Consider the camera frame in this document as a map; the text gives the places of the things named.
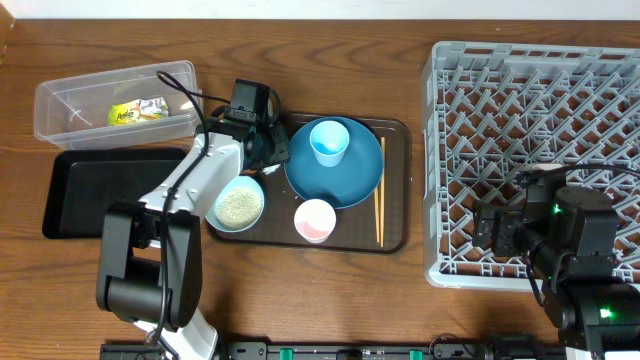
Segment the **pink white cup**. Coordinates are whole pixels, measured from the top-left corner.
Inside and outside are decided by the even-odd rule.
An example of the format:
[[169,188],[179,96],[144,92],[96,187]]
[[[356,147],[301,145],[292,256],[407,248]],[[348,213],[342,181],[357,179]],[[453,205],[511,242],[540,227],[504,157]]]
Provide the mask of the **pink white cup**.
[[303,202],[294,214],[294,227],[298,234],[312,244],[328,239],[337,222],[334,208],[324,200]]

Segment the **large blue plate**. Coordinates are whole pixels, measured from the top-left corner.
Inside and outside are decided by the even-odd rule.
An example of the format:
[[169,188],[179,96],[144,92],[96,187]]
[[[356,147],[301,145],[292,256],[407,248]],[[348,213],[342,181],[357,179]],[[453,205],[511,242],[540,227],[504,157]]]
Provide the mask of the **large blue plate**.
[[335,209],[364,201],[378,186],[384,168],[381,145],[363,123],[336,117],[348,130],[350,142],[341,162],[324,167],[316,159],[310,136],[323,120],[313,120],[297,130],[290,140],[291,159],[284,166],[291,188],[303,199],[321,199]]

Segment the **yellow green snack wrapper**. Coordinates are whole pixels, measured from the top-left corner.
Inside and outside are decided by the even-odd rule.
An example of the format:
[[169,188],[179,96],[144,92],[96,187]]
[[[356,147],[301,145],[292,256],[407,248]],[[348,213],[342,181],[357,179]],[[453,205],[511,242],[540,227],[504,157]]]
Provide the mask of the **yellow green snack wrapper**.
[[123,126],[163,119],[169,116],[169,107],[163,97],[136,99],[113,105],[108,113],[108,126]]

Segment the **light blue cup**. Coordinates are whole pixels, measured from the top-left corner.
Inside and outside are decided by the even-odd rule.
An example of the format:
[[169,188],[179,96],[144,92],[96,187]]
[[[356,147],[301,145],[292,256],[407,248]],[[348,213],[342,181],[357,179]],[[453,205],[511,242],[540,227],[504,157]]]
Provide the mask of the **light blue cup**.
[[343,159],[349,142],[347,128],[338,121],[321,121],[310,133],[310,145],[315,158],[324,167],[337,166]]

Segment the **white tissue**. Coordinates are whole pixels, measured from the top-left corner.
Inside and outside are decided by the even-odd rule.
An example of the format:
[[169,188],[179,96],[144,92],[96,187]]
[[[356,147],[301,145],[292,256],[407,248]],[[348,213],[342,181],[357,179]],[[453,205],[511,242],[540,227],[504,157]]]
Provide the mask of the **white tissue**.
[[277,171],[280,168],[280,164],[276,164],[276,165],[271,165],[268,167],[265,167],[261,170],[261,173],[264,175],[270,175],[272,173],[274,173],[275,171]]

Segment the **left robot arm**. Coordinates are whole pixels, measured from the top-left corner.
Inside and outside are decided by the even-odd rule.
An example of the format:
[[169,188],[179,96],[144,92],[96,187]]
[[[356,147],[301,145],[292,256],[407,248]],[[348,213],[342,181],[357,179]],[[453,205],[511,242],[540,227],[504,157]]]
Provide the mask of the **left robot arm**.
[[96,302],[146,331],[142,345],[104,344],[103,359],[211,359],[219,340],[198,308],[201,224],[222,190],[245,170],[289,160],[277,114],[225,109],[207,118],[191,150],[154,190],[108,209]]

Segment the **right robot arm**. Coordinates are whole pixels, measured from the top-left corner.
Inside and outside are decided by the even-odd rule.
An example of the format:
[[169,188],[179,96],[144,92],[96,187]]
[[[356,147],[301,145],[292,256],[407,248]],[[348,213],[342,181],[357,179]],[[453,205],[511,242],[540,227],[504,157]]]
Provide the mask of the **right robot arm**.
[[614,277],[618,215],[611,199],[568,184],[571,166],[521,171],[522,205],[473,205],[472,242],[521,256],[560,342],[602,359],[639,348],[639,291]]

